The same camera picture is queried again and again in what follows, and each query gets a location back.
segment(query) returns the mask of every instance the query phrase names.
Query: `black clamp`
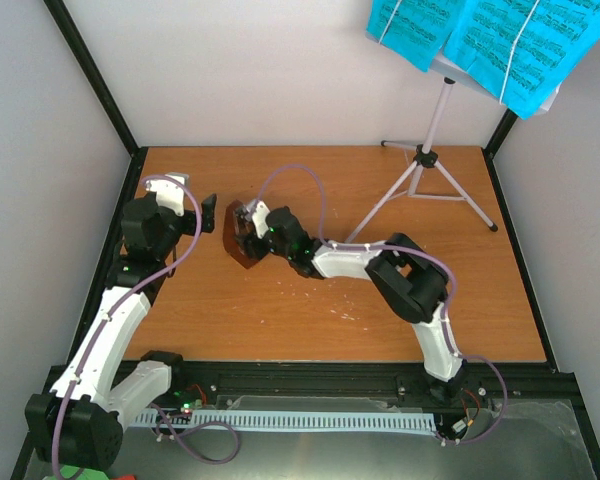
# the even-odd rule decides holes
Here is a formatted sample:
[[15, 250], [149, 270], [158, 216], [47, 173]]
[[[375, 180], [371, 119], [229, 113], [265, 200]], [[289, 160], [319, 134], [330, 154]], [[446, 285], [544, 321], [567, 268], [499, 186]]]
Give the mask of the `black clamp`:
[[[394, 233], [386, 244], [422, 251], [403, 233]], [[405, 277], [398, 268], [407, 265], [411, 271]], [[447, 274], [422, 257], [385, 250], [365, 270], [391, 310], [409, 323], [431, 323], [438, 303], [447, 298]]]
[[422, 144], [416, 146], [416, 154], [413, 156], [413, 161], [424, 168], [433, 168], [438, 161], [438, 154], [433, 150], [427, 153], [422, 151]]

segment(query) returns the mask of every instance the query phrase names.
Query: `metal floor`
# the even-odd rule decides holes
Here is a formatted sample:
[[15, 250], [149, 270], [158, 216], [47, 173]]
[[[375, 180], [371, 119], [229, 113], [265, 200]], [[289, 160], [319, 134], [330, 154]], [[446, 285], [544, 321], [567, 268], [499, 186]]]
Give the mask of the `metal floor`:
[[[440, 446], [429, 437], [387, 433], [243, 432], [229, 464], [208, 466], [177, 444], [156, 443], [148, 429], [129, 429], [108, 472], [149, 479], [594, 479], [573, 411], [565, 403], [521, 402], [498, 429], [468, 446]], [[206, 431], [189, 443], [210, 457], [231, 451], [226, 432]], [[27, 479], [47, 466], [33, 460]]]

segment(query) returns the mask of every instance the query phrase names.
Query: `wire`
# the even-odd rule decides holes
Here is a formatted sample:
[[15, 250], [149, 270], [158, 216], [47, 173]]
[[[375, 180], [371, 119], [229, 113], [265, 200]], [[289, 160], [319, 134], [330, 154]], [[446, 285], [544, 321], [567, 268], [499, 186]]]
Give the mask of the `wire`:
[[464, 393], [466, 393], [467, 395], [469, 395], [473, 401], [476, 404], [476, 414], [473, 416], [472, 420], [475, 420], [476, 417], [478, 416], [478, 413], [480, 413], [480, 400], [478, 400], [478, 397], [476, 397], [475, 393], [473, 393], [471, 390], [467, 390], [466, 388], [464, 389]]
[[187, 387], [187, 391], [191, 391], [194, 388], [198, 389], [198, 392], [200, 392], [200, 400], [202, 401], [202, 405], [206, 405], [207, 404], [207, 394], [204, 393], [204, 391], [202, 390], [202, 388], [200, 387], [200, 385], [198, 385], [197, 383], [194, 383], [193, 385]]
[[[318, 186], [318, 190], [320, 190], [321, 211], [320, 211], [320, 222], [318, 224], [318, 238], [320, 239], [320, 242], [322, 242], [322, 244], [324, 246], [335, 249], [335, 250], [339, 249], [339, 250], [344, 250], [344, 251], [393, 250], [393, 251], [397, 251], [397, 252], [403, 252], [403, 253], [407, 253], [410, 255], [414, 255], [416, 257], [424, 258], [425, 260], [440, 267], [447, 274], [447, 277], [449, 278], [449, 283], [451, 283], [451, 290], [444, 302], [444, 305], [442, 307], [442, 312], [441, 312], [441, 314], [442, 314], [442, 334], [444, 336], [444, 342], [447, 346], [447, 349], [449, 350], [449, 353], [451, 353], [451, 355], [453, 355], [454, 357], [461, 358], [464, 360], [480, 360], [480, 361], [486, 363], [487, 366], [489, 368], [491, 368], [491, 370], [493, 370], [493, 373], [495, 373], [496, 378], [498, 379], [498, 382], [500, 383], [500, 387], [502, 388], [502, 396], [503, 396], [502, 409], [500, 410], [500, 414], [496, 417], [496, 420], [491, 424], [491, 426], [487, 430], [485, 430], [482, 434], [478, 435], [477, 437], [471, 438], [469, 440], [462, 440], [462, 441], [456, 440], [456, 445], [460, 445], [460, 444], [468, 445], [471, 443], [476, 443], [476, 442], [482, 440], [483, 438], [487, 437], [488, 435], [490, 435], [491, 432], [493, 432], [493, 430], [500, 424], [500, 422], [502, 421], [502, 418], [504, 417], [504, 414], [507, 411], [507, 406], [508, 406], [508, 401], [509, 401], [509, 397], [507, 394], [507, 385], [504, 381], [504, 378], [502, 378], [502, 375], [498, 371], [497, 367], [491, 361], [489, 361], [486, 357], [484, 357], [482, 355], [463, 355], [462, 353], [460, 353], [458, 346], [455, 344], [454, 340], [451, 337], [451, 333], [449, 332], [449, 328], [450, 328], [449, 307], [451, 306], [451, 302], [453, 301], [453, 299], [456, 295], [457, 283], [458, 283], [457, 279], [456, 279], [455, 275], [453, 274], [453, 272], [451, 271], [451, 269], [445, 263], [438, 260], [436, 257], [428, 255], [420, 250], [414, 250], [412, 248], [401, 247], [398, 245], [370, 245], [370, 244], [353, 245], [353, 244], [346, 244], [346, 243], [340, 244], [337, 242], [327, 242], [324, 239], [324, 235], [322, 233], [322, 230], [324, 227], [324, 218], [325, 218], [325, 214], [327, 211], [327, 196], [326, 196], [326, 193], [324, 190], [324, 185], [322, 185], [322, 182], [320, 181], [320, 178], [318, 177], [318, 175], [313, 170], [311, 170], [309, 167], [307, 167], [306, 165], [292, 163], [292, 164], [285, 165], [285, 166], [278, 168], [271, 175], [269, 175], [267, 180], [262, 184], [262, 187], [260, 188], [260, 192], [258, 192], [258, 196], [257, 196], [256, 201], [253, 206], [254, 209], [258, 205], [258, 202], [264, 195], [264, 192], [267, 189], [267, 187], [269, 186], [269, 184], [271, 183], [271, 181], [276, 176], [278, 176], [280, 173], [285, 172], [290, 169], [300, 169], [300, 170], [304, 170], [305, 172], [309, 173], [309, 175], [311, 175], [313, 177], [313, 179], [315, 180], [316, 185]], [[440, 434], [437, 432], [435, 435], [439, 440], [442, 441], [442, 443], [444, 445], [445, 439], [443, 437], [441, 437]]]
[[[149, 175], [148, 177], [143, 178], [140, 181], [140, 183], [145, 183], [148, 186], [149, 185], [148, 182], [151, 182], [152, 180], [166, 180], [168, 182], [171, 182], [174, 185], [176, 185], [177, 187], [180, 187], [182, 189], [182, 191], [185, 193], [185, 195], [189, 198], [189, 200], [193, 204], [193, 209], [196, 212], [196, 220], [197, 220], [196, 221], [196, 230], [193, 235], [193, 239], [191, 240], [191, 244], [189, 245], [187, 250], [184, 252], [184, 254], [180, 258], [175, 260], [170, 265], [167, 265], [166, 267], [157, 271], [153, 275], [150, 275], [149, 277], [142, 280], [135, 287], [133, 287], [131, 290], [129, 290], [127, 293], [125, 293], [122, 297], [120, 297], [118, 299], [118, 301], [115, 302], [111, 306], [111, 308], [107, 312], [107, 315], [100, 322], [100, 324], [96, 328], [95, 332], [93, 333], [93, 336], [89, 340], [89, 343], [87, 344], [87, 346], [84, 349], [84, 353], [82, 354], [82, 357], [80, 358], [80, 361], [78, 362], [78, 365], [76, 366], [76, 370], [74, 372], [76, 378], [80, 377], [80, 374], [84, 370], [84, 366], [87, 363], [87, 360], [89, 359], [89, 355], [91, 355], [91, 352], [93, 351], [95, 344], [98, 341], [98, 338], [100, 337], [105, 326], [107, 325], [107, 323], [109, 323], [109, 320], [113, 317], [113, 314], [118, 310], [118, 308], [120, 308], [120, 306], [124, 302], [126, 302], [132, 295], [135, 295], [137, 292], [142, 290], [145, 286], [147, 286], [148, 284], [150, 284], [157, 278], [160, 278], [161, 276], [166, 275], [171, 270], [175, 269], [179, 264], [181, 264], [191, 254], [191, 252], [195, 248], [196, 244], [198, 243], [200, 234], [202, 233], [202, 213], [200, 211], [200, 205], [198, 204], [195, 197], [193, 196], [193, 193], [191, 193], [191, 191], [187, 187], [185, 187], [182, 183], [175, 180], [174, 178], [168, 177], [167, 175]], [[62, 475], [62, 473], [60, 472], [60, 459], [59, 459], [60, 435], [62, 433], [62, 425], [64, 423], [64, 416], [67, 412], [67, 407], [69, 406], [69, 401], [71, 400], [71, 395], [73, 395], [73, 391], [75, 390], [76, 385], [77, 385], [76, 380], [71, 380], [69, 382], [67, 392], [65, 393], [64, 398], [62, 399], [62, 402], [60, 402], [60, 409], [58, 410], [58, 417], [56, 419], [56, 424], [53, 428], [53, 438], [51, 441], [51, 469], [53, 470], [53, 475], [58, 480], [76, 480], [77, 478], [80, 477], [80, 475], [82, 474], [82, 472], [84, 470], [84, 469], [78, 470], [75, 473], [75, 475], [73, 475], [70, 478], [64, 477]]]
[[[182, 449], [185, 452], [187, 452], [190, 456], [192, 456], [193, 458], [195, 458], [196, 460], [198, 460], [202, 463], [206, 463], [208, 465], [223, 465], [223, 464], [228, 463], [231, 460], [233, 460], [235, 458], [235, 456], [238, 454], [238, 452], [240, 451], [241, 443], [240, 443], [240, 437], [238, 436], [238, 432], [236, 432], [233, 429], [233, 427], [231, 425], [229, 425], [228, 423], [218, 422], [218, 421], [205, 422], [205, 423], [201, 423], [200, 425], [196, 425], [193, 428], [188, 428], [184, 432], [178, 433], [173, 428], [173, 424], [171, 423], [169, 416], [164, 412], [164, 410], [162, 410], [162, 408], [160, 408], [155, 403], [152, 403], [150, 405], [150, 407], [154, 408], [158, 412], [158, 415], [160, 415], [160, 417], [162, 417], [162, 423], [164, 423], [167, 426], [167, 428], [171, 432], [171, 435], [173, 436], [173, 439], [176, 442], [178, 442], [178, 445], [180, 445], [182, 447]], [[229, 433], [231, 433], [231, 436], [233, 437], [233, 440], [234, 440], [233, 451], [227, 457], [221, 458], [219, 460], [214, 460], [212, 458], [205, 457], [204, 455], [193, 450], [191, 447], [189, 447], [189, 445], [184, 443], [184, 441], [182, 440], [184, 437], [187, 437], [196, 432], [199, 432], [200, 430], [203, 430], [207, 427], [212, 427], [212, 426], [219, 426], [219, 427], [223, 427], [223, 428], [227, 429], [229, 431]]]

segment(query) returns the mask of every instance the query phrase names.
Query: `orange wooden surface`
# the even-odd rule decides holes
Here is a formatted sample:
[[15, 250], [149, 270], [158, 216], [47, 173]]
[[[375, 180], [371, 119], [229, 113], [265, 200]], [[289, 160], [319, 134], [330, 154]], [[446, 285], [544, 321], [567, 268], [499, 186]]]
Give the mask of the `orange wooden surface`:
[[[357, 241], [399, 231], [446, 262], [459, 290], [451, 306], [464, 353], [496, 361], [544, 361], [544, 353], [480, 149], [440, 147], [440, 160], [498, 225], [492, 233], [464, 202], [401, 197], [389, 202]], [[325, 236], [344, 238], [406, 167], [403, 153], [382, 147], [151, 148], [144, 174], [185, 172], [202, 200], [218, 194], [217, 229], [168, 279], [140, 325], [127, 358], [150, 349], [198, 360], [420, 361], [411, 326], [397, 318], [373, 284], [305, 279], [278, 257], [243, 269], [222, 247], [225, 207], [248, 201], [277, 167], [314, 169], [327, 192]], [[452, 193], [435, 171], [421, 192]], [[310, 234], [319, 217], [318, 189], [302, 171], [277, 177], [264, 196], [288, 205]], [[182, 252], [189, 238], [178, 247]]]

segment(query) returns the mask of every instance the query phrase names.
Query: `sheet music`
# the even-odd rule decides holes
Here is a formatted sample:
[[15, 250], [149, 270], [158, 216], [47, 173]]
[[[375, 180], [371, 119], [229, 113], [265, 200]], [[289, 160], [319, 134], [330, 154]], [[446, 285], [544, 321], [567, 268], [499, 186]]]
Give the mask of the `sheet music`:
[[456, 24], [465, 1], [402, 0], [395, 10], [398, 1], [374, 0], [367, 32], [376, 41], [384, 33], [382, 45], [426, 72]]
[[[535, 0], [467, 0], [444, 55], [500, 97]], [[540, 0], [515, 49], [503, 103], [528, 118], [600, 38], [600, 0]]]

